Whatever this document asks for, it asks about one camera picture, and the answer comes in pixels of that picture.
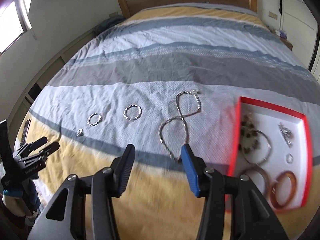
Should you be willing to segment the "silver cuff bangle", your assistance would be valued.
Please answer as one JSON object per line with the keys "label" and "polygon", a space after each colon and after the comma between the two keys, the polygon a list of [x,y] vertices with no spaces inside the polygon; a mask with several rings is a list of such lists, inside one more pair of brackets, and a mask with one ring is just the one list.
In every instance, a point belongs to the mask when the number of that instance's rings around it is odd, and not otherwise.
{"label": "silver cuff bangle", "polygon": [[248,164],[260,166],[267,162],[271,150],[271,141],[262,131],[251,128],[241,129],[239,151]]}

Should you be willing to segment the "window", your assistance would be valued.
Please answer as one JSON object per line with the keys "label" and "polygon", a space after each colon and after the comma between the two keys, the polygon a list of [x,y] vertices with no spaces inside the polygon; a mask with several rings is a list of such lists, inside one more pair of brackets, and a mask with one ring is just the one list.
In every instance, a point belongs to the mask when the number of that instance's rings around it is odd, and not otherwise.
{"label": "window", "polygon": [[1,0],[1,54],[32,29],[30,6],[31,0]]}

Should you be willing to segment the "dark olive bangle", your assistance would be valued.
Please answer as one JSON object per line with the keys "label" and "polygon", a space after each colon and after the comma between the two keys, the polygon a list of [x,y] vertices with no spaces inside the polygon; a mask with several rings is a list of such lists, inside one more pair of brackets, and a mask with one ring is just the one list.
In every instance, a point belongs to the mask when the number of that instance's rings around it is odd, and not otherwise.
{"label": "dark olive bangle", "polygon": [[263,191],[261,191],[261,193],[264,196],[266,196],[268,194],[268,190],[270,187],[270,179],[269,179],[267,172],[265,170],[263,170],[262,168],[260,168],[259,166],[252,166],[252,167],[246,168],[243,171],[241,171],[239,176],[248,175],[249,172],[257,172],[258,174],[260,174],[263,177],[264,188],[263,188]]}

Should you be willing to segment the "silver chain cluster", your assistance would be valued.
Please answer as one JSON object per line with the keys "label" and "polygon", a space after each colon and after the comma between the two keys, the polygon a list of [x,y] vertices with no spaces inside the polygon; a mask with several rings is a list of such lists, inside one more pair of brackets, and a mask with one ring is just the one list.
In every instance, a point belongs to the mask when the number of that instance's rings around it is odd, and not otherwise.
{"label": "silver chain cluster", "polygon": [[285,140],[287,146],[289,148],[291,148],[293,146],[293,143],[292,143],[293,133],[292,133],[292,131],[290,129],[288,129],[287,127],[285,127],[282,122],[280,122],[278,124],[278,127],[279,127],[281,135],[283,136],[283,139]]}

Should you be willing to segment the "small silver ring band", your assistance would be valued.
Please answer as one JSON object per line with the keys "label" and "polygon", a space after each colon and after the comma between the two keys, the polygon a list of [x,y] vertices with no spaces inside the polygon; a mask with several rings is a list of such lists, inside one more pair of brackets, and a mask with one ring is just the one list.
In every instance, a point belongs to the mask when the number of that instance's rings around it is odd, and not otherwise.
{"label": "small silver ring band", "polygon": [[288,164],[293,163],[293,155],[292,155],[292,154],[287,154],[287,155],[286,155],[286,162],[287,162]]}

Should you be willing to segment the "white wardrobe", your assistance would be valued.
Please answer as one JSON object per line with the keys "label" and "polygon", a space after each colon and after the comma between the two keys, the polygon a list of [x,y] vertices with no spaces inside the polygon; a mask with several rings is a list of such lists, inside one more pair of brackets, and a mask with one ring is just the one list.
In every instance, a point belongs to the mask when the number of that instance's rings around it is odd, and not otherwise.
{"label": "white wardrobe", "polygon": [[303,0],[281,0],[280,27],[293,53],[319,81],[319,26]]}

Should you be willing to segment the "dark blanket on shelf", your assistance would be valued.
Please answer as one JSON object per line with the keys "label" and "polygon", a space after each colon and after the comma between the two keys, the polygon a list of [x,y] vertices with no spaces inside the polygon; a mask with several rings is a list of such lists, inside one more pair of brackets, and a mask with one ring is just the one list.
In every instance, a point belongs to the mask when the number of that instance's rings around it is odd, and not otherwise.
{"label": "dark blanket on shelf", "polygon": [[123,21],[125,21],[125,18],[122,15],[116,15],[106,20],[103,20],[101,23],[95,26],[94,33],[98,36],[105,30],[112,28]]}

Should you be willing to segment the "wooden nightstand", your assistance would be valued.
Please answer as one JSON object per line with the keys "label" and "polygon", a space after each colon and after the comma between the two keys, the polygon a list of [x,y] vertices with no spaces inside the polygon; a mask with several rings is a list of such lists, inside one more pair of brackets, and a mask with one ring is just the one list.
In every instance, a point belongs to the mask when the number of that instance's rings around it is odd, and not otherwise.
{"label": "wooden nightstand", "polygon": [[287,39],[282,37],[280,37],[279,39],[285,44],[285,46],[287,46],[287,48],[289,48],[289,50],[293,49],[292,43],[290,43]]}

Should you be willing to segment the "low white wall shelf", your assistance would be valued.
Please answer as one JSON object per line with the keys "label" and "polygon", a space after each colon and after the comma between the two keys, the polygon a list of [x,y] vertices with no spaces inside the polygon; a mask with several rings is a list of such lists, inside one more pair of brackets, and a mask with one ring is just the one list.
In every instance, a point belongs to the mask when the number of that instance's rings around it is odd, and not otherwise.
{"label": "low white wall shelf", "polygon": [[11,145],[15,143],[21,123],[23,122],[28,109],[34,102],[34,99],[29,95],[29,91],[32,87],[37,83],[39,87],[43,89],[64,64],[66,64],[79,49],[94,37],[96,37],[96,34],[93,28],[77,37],[54,55],[28,83],[7,118],[9,142]]}

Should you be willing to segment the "amber orange bangle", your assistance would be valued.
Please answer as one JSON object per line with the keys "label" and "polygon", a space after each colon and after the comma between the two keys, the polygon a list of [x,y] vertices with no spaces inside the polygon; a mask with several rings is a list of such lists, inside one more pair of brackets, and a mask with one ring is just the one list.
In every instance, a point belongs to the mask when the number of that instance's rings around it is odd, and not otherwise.
{"label": "amber orange bangle", "polygon": [[[290,194],[287,200],[283,204],[280,204],[277,201],[277,197],[276,197],[277,185],[285,178],[289,178],[291,182],[291,189],[290,189]],[[270,191],[271,204],[277,210],[285,208],[291,203],[291,201],[295,197],[296,191],[297,191],[297,178],[295,174],[292,171],[284,171],[279,176],[277,176],[276,181],[271,185],[271,191]]]}

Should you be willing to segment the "tissue box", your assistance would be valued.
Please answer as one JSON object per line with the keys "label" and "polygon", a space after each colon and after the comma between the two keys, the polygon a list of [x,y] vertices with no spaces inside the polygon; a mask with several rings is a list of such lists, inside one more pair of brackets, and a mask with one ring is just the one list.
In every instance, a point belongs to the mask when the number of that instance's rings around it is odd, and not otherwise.
{"label": "tissue box", "polygon": [[284,39],[287,38],[287,34],[283,30],[276,29],[274,33],[281,38],[284,38]]}

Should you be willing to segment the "red jewelry box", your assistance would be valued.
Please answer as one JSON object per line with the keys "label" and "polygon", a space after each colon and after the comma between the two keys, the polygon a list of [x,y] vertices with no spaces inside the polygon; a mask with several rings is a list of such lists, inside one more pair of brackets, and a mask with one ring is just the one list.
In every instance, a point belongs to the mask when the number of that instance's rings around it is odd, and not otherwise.
{"label": "red jewelry box", "polygon": [[[239,151],[240,131],[242,128],[251,128],[262,131],[271,141],[271,155],[267,162],[259,167],[265,170],[270,179],[268,194],[265,196],[268,203],[276,212],[286,212],[300,209],[306,205],[309,197],[312,177],[312,141],[307,116],[290,108],[274,103],[241,96],[235,106],[233,132],[233,146],[228,176],[239,177],[240,172],[246,168],[256,166],[248,164]],[[289,148],[281,135],[278,124],[282,122],[293,133],[293,146]],[[286,155],[293,155],[293,163],[286,162]],[[283,209],[275,209],[270,201],[271,185],[284,171],[292,171],[297,178],[297,191],[291,203]],[[257,172],[249,172],[249,178],[253,180],[260,191],[263,191],[264,180]],[[283,204],[291,189],[289,178],[283,179],[277,185],[276,197]]]}

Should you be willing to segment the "striped bed duvet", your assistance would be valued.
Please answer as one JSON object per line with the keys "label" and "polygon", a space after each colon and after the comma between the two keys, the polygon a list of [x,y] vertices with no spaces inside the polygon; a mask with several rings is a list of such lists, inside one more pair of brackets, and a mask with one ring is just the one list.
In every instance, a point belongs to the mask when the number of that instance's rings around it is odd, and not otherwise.
{"label": "striped bed duvet", "polygon": [[195,239],[204,201],[180,161],[189,144],[227,175],[235,106],[244,96],[307,116],[312,177],[306,205],[276,212],[287,239],[319,239],[319,82],[253,12],[185,3],[139,11],[84,45],[23,120],[27,142],[60,148],[35,182],[43,211],[71,174],[92,176],[132,144],[136,158],[113,202],[121,239]]}

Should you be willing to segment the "wall socket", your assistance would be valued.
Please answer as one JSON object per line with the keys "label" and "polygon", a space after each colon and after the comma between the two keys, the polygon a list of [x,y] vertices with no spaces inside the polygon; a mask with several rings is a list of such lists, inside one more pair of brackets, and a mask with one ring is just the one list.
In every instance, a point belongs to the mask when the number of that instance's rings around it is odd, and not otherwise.
{"label": "wall socket", "polygon": [[271,12],[271,11],[268,12],[268,16],[269,16],[270,18],[274,19],[274,20],[277,20],[277,19],[278,19],[278,15],[275,14],[275,13],[273,13],[273,12]]}

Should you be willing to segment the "smartphone with red case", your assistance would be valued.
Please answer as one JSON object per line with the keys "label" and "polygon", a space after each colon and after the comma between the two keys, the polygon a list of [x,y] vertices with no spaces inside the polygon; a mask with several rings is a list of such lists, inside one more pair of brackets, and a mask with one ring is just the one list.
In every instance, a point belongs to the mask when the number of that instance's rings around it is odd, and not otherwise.
{"label": "smartphone with red case", "polygon": [[28,135],[29,127],[30,127],[31,119],[28,119],[25,121],[24,126],[23,126],[23,132],[22,132],[22,137],[20,141],[20,146],[24,146],[26,143],[26,138]]}

